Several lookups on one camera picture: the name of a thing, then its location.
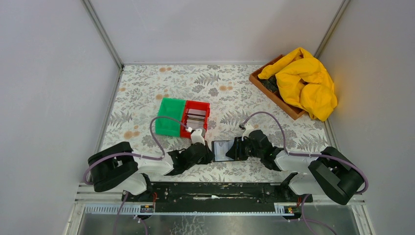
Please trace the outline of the black leather card holder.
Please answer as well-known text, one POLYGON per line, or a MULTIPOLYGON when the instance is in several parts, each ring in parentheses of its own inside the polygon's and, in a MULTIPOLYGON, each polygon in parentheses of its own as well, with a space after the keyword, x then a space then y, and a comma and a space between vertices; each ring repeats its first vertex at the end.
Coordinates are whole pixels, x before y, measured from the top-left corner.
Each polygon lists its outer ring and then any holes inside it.
POLYGON ((212 141, 211 147, 214 162, 245 161, 249 157, 241 137, 227 141, 212 141))

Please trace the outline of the red plastic bin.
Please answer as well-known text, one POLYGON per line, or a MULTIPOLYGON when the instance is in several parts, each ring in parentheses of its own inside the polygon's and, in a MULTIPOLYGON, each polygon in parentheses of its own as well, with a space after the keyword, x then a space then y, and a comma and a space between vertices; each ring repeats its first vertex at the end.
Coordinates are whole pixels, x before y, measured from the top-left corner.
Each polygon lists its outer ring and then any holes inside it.
POLYGON ((208 129, 208 118, 210 115, 210 104, 193 100, 186 100, 182 123, 192 129, 202 129, 204 137, 208 129))

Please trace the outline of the green plastic bin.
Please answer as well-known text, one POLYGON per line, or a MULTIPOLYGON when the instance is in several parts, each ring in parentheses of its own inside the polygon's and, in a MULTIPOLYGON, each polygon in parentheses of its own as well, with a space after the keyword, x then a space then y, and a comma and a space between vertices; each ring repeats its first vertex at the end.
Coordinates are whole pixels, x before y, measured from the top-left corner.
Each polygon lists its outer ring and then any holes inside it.
MULTIPOLYGON (((183 99, 163 98, 158 116, 173 118, 182 121, 186 101, 183 99)), ((168 118, 158 118, 155 121, 155 132, 158 135, 179 137, 181 125, 168 118)))

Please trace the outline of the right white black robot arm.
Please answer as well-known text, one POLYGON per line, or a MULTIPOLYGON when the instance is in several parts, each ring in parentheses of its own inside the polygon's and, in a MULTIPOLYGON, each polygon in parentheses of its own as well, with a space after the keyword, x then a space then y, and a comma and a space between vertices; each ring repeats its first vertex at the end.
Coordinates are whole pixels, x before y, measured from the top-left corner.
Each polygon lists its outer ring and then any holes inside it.
POLYGON ((291 172, 280 189, 281 197, 288 202, 300 195, 314 194, 346 205, 365 183, 363 175, 334 147, 326 147, 321 154, 288 152, 273 146, 261 130, 246 131, 226 147, 224 155, 232 161, 259 158, 267 169, 291 172))

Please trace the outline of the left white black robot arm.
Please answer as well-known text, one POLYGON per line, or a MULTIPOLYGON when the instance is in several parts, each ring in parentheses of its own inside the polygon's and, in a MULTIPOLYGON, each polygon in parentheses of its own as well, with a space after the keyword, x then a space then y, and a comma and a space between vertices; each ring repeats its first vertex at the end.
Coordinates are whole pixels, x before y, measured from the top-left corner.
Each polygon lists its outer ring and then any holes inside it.
POLYGON ((205 143, 192 143, 188 148, 155 157, 134 153, 130 143, 123 141, 89 157, 83 180, 95 192, 119 189, 146 201, 152 194, 150 174, 176 176, 213 159, 214 153, 205 143))

